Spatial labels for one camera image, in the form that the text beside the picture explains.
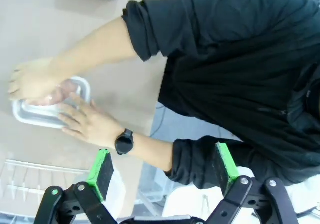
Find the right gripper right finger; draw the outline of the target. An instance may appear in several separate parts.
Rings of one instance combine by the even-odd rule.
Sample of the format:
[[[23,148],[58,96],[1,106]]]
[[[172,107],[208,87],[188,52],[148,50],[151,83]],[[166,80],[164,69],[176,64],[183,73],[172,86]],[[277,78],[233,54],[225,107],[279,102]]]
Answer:
[[[213,168],[223,200],[207,223],[232,223],[242,208],[254,210],[260,223],[298,223],[296,212],[283,182],[269,178],[264,182],[240,175],[225,143],[216,143]]]

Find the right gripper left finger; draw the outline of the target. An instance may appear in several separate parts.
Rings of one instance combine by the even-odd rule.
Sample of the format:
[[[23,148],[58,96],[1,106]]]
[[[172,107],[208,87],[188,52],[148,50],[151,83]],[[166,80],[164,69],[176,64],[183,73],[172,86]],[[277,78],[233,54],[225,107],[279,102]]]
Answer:
[[[35,223],[73,223],[78,214],[85,214],[90,223],[116,223],[103,205],[114,172],[111,154],[100,149],[85,181],[63,190],[48,187],[43,195]]]

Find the person's left hand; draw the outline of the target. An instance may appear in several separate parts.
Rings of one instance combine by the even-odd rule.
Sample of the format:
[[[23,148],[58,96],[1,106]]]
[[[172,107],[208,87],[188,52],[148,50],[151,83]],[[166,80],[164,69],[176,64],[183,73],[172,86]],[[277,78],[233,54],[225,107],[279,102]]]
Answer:
[[[61,112],[58,118],[66,124],[62,131],[81,141],[115,149],[115,141],[125,128],[112,116],[102,113],[94,101],[87,103],[75,93],[71,93],[70,97],[77,108],[65,103],[59,106]]]

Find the person's right hand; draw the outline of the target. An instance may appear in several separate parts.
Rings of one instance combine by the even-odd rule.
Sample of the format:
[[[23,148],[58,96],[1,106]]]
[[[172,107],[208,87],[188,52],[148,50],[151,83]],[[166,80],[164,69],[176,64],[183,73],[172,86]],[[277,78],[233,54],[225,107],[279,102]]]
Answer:
[[[38,100],[51,94],[64,80],[77,74],[73,62],[41,58],[18,65],[9,81],[11,100]]]

